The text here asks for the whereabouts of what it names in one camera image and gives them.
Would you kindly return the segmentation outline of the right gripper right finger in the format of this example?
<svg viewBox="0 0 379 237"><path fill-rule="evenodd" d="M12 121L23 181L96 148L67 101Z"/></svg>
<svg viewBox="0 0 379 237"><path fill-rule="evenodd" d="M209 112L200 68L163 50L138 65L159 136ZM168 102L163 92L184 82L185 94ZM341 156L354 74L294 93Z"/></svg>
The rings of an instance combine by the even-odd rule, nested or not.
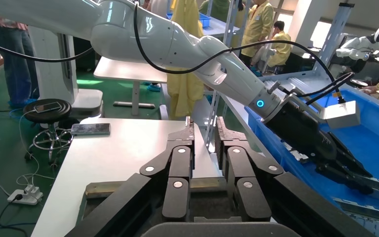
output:
<svg viewBox="0 0 379 237"><path fill-rule="evenodd" d="M253 151L245 134L228 129L222 117L216 120L215 143L233 209L243 222L259 224L266 236L371 236L275 159Z"/></svg>

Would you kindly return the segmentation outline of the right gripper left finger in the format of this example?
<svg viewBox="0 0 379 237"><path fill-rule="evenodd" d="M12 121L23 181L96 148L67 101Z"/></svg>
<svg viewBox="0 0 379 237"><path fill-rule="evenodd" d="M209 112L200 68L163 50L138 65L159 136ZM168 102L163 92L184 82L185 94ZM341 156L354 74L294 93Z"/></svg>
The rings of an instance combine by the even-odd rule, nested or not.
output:
<svg viewBox="0 0 379 237"><path fill-rule="evenodd" d="M168 237L157 227L186 222L194 169L192 119L168 135L166 148L144 164L67 233L69 237Z"/></svg>

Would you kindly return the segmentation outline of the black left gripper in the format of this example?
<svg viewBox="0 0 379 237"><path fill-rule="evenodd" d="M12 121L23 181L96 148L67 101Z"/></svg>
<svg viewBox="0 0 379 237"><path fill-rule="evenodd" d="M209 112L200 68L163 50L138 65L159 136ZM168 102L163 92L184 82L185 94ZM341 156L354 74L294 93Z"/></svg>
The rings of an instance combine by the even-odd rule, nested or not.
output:
<svg viewBox="0 0 379 237"><path fill-rule="evenodd" d="M313 161L322 161L316 164L317 173L364 195L374 192L373 188L358 177L373 177L364 165L332 132L323 132L317 121L301 112L293 102L284 104L265 125L299 153Z"/></svg>

